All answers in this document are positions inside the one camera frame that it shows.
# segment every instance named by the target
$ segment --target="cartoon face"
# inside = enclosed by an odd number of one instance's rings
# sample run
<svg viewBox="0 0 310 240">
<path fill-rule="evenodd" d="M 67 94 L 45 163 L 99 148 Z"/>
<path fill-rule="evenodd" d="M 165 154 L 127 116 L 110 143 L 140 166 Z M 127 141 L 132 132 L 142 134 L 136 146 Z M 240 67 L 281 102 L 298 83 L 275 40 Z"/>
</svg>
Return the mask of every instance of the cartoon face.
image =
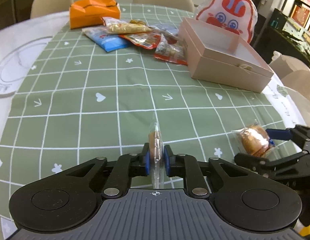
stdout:
<svg viewBox="0 0 310 240">
<path fill-rule="evenodd" d="M 257 21 L 254 15 L 257 12 L 251 0 L 212 0 L 196 19 L 236 33 L 249 43 Z"/>
</svg>

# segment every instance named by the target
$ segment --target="pink box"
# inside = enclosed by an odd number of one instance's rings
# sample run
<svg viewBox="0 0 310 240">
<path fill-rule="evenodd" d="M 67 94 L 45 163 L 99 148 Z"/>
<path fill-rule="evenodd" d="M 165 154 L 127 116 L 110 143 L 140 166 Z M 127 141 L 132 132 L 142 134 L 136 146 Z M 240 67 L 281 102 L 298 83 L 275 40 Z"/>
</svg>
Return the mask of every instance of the pink box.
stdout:
<svg viewBox="0 0 310 240">
<path fill-rule="evenodd" d="M 217 26 L 184 18 L 178 36 L 186 44 L 190 75 L 254 92 L 262 92 L 273 71 L 239 35 Z"/>
</svg>

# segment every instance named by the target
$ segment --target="metal screw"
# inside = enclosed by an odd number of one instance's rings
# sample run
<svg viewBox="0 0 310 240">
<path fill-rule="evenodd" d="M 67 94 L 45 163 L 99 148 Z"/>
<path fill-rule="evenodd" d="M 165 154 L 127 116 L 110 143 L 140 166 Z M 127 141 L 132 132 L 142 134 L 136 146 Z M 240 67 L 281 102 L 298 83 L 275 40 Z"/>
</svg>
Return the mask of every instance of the metal screw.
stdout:
<svg viewBox="0 0 310 240">
<path fill-rule="evenodd" d="M 109 187 L 106 190 L 104 190 L 104 194 L 107 196 L 116 196 L 119 194 L 119 190 L 114 187 Z"/>
<path fill-rule="evenodd" d="M 194 195 L 197 195 L 197 196 L 204 196 L 208 193 L 208 191 L 202 187 L 196 187 L 192 190 L 192 192 Z"/>
</svg>

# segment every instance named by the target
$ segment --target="green checkered tablecloth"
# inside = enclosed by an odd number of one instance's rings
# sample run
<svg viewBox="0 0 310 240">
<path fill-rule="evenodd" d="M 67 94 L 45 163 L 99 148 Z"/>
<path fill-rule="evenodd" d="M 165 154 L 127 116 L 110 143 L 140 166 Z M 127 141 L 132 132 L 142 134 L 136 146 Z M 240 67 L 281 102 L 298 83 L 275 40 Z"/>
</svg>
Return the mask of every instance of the green checkered tablecloth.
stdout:
<svg viewBox="0 0 310 240">
<path fill-rule="evenodd" d="M 121 18 L 179 26 L 186 11 L 151 5 L 121 5 Z M 10 219 L 8 201 L 21 186 L 97 156 L 116 160 L 140 152 L 153 117 L 174 153 L 199 161 L 238 152 L 231 130 L 257 120 L 285 128 L 263 94 L 193 80 L 186 66 L 158 61 L 154 51 L 131 46 L 105 53 L 81 34 L 63 27 L 29 70 L 16 93 L 0 142 L 0 216 Z M 291 142 L 277 157 L 295 153 Z M 182 187 L 166 178 L 166 187 Z M 149 178 L 132 186 L 150 187 Z"/>
</svg>

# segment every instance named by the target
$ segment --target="orange box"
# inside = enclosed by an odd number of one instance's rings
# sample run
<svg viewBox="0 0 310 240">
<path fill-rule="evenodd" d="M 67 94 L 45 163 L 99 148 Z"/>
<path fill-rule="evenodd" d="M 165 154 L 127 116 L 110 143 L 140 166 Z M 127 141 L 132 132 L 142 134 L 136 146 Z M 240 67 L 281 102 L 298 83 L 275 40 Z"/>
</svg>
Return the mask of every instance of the orange box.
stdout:
<svg viewBox="0 0 310 240">
<path fill-rule="evenodd" d="M 102 17 L 120 18 L 119 5 L 115 0 L 78 0 L 70 7 L 71 29 L 102 25 Z"/>
<path fill-rule="evenodd" d="M 178 36 L 186 44 L 190 75 L 254 92 L 262 92 L 274 72 L 239 35 L 203 21 L 184 18 Z"/>
</svg>

